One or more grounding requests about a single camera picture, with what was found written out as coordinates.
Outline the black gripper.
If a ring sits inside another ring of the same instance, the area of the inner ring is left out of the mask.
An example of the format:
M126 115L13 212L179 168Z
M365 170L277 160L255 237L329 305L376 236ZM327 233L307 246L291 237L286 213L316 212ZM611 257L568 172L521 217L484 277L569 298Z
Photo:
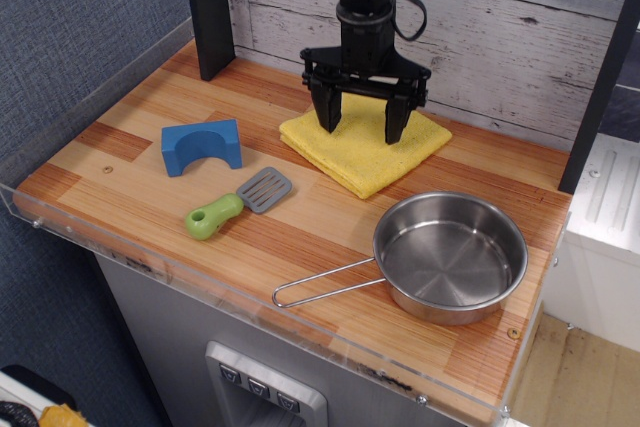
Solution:
M336 129L342 92L377 98L406 95L390 98L385 107L385 142L398 143L414 104L426 104L430 72L396 51L392 14L339 20L338 46L307 47L300 53L305 64L303 83L311 91L319 124L329 133Z

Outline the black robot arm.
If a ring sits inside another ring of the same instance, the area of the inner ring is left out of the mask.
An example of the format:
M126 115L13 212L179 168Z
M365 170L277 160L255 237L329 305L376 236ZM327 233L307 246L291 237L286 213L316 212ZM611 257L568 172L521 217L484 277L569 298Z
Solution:
M420 0L407 0L421 11ZM351 93L383 99L385 142L400 141L410 114L423 107L431 71L402 57L395 39L412 42L425 27L412 36L399 30L396 0L339 0L336 16L341 25L341 44L337 47L305 48L303 84L311 93L319 124L333 132L341 120L342 95Z

